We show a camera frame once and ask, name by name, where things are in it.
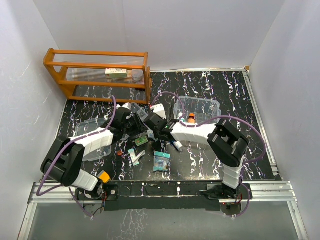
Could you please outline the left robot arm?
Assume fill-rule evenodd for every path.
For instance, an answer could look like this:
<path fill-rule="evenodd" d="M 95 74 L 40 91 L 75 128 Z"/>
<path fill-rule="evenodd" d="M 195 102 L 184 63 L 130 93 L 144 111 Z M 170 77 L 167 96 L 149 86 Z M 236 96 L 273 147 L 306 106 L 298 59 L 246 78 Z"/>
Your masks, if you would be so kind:
<path fill-rule="evenodd" d="M 114 145 L 126 135 L 136 137 L 147 130 L 137 113 L 120 107 L 96 130 L 73 138 L 57 137 L 40 167 L 44 177 L 36 195 L 40 197 L 49 192 L 42 191 L 42 187 L 46 179 L 51 178 L 61 186 L 85 190 L 91 199 L 99 199 L 103 195 L 103 181 L 82 170 L 83 158 L 96 150 Z"/>

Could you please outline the teal bandage packet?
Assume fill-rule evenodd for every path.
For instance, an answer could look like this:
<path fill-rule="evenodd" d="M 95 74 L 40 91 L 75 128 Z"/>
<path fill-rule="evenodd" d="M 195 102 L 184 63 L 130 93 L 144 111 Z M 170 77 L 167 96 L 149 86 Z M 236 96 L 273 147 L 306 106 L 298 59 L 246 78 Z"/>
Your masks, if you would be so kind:
<path fill-rule="evenodd" d="M 164 152 L 155 151 L 153 157 L 153 171 L 166 172 L 171 155 Z"/>

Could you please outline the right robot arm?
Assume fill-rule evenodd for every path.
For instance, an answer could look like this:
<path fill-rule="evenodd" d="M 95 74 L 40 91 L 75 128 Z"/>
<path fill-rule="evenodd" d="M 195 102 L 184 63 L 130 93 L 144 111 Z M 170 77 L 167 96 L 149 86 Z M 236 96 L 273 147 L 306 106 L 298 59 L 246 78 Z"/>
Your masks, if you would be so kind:
<path fill-rule="evenodd" d="M 249 142 L 228 120 L 221 118 L 218 123 L 201 125 L 168 121 L 152 113 L 144 123 L 159 140 L 188 141 L 211 147 L 223 164 L 223 179 L 221 185 L 208 191 L 208 197 L 235 199 L 240 194 L 242 167 Z"/>

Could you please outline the brown medicine bottle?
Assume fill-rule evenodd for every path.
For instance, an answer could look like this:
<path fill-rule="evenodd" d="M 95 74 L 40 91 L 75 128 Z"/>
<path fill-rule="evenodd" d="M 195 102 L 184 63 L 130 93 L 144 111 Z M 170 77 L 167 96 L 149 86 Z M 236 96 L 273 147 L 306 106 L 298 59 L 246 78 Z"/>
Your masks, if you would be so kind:
<path fill-rule="evenodd" d="M 187 122 L 190 123 L 190 124 L 195 124 L 196 123 L 196 118 L 195 118 L 195 114 L 194 113 L 190 113 L 188 115 Z"/>

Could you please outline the white blue medicine box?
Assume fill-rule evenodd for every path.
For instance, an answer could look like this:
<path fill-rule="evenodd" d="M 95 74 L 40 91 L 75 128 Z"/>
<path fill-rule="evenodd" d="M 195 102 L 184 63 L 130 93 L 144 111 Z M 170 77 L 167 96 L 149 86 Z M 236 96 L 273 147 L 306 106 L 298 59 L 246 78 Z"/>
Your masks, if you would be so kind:
<path fill-rule="evenodd" d="M 155 140 L 154 132 L 151 129 L 147 130 L 147 136 L 148 136 L 148 138 Z"/>

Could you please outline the clear first aid box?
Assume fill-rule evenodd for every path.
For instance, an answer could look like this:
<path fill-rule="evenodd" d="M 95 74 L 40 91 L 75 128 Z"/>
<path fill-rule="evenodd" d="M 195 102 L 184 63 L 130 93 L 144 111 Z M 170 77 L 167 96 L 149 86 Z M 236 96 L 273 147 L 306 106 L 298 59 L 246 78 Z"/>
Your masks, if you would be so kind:
<path fill-rule="evenodd" d="M 221 115 L 220 103 L 216 100 L 202 99 L 189 96 L 179 96 L 184 105 L 185 114 L 182 120 L 187 120 L 190 114 L 195 115 L 197 124 Z"/>

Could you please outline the white blue tube bottle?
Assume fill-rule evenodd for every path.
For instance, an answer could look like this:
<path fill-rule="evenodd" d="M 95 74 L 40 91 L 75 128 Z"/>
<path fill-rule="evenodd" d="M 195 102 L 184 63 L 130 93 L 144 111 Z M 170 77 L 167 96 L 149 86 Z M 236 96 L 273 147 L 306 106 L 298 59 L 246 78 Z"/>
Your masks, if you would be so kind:
<path fill-rule="evenodd" d="M 170 143 L 175 147 L 177 151 L 183 151 L 183 145 L 179 141 L 171 141 Z"/>

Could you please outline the clear divider tray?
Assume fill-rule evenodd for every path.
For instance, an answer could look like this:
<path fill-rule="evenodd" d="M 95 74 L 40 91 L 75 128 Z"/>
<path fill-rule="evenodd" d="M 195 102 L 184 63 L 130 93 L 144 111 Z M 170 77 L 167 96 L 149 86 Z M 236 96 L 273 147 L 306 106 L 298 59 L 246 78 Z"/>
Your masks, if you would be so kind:
<path fill-rule="evenodd" d="M 149 114 L 135 102 L 131 103 L 131 112 L 133 114 L 138 114 L 142 122 L 144 122 L 145 119 L 149 116 Z"/>

